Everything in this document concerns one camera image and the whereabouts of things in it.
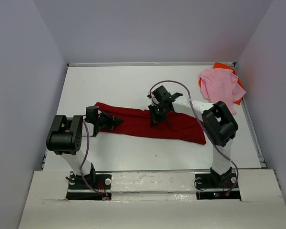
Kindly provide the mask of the dark red t shirt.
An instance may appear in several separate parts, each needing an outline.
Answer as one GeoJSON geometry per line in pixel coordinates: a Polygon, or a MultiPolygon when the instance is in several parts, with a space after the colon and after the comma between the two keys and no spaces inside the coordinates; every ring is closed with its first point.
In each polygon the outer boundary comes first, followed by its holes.
{"type": "Polygon", "coordinates": [[[146,138],[183,140],[200,145],[206,144],[204,132],[198,121],[186,114],[169,112],[164,122],[152,127],[149,110],[115,107],[100,102],[95,105],[101,111],[124,120],[114,130],[102,129],[102,132],[146,138]]]}

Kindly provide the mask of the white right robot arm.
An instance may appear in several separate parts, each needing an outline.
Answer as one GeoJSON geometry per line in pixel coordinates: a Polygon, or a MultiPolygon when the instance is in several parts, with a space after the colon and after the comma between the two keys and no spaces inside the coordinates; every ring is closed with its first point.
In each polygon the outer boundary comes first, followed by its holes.
{"type": "Polygon", "coordinates": [[[210,172],[195,179],[200,191],[210,188],[223,188],[231,192],[237,185],[238,167],[231,159],[232,142],[238,124],[227,105],[219,101],[215,104],[192,100],[190,95],[169,93],[164,86],[149,91],[148,106],[151,126],[164,122],[169,113],[194,117],[202,131],[213,145],[213,161],[210,172]]]}

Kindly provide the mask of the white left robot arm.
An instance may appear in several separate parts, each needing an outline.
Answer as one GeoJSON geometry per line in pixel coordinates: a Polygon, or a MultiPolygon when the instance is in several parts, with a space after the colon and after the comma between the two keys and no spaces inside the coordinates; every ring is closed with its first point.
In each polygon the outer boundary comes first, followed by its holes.
{"type": "Polygon", "coordinates": [[[124,122],[98,106],[86,107],[85,115],[68,118],[56,115],[46,139],[49,151],[62,157],[73,171],[73,178],[67,178],[70,184],[81,184],[83,187],[97,192],[93,188],[97,182],[94,165],[87,159],[90,137],[96,137],[101,130],[115,130],[124,122]]]}

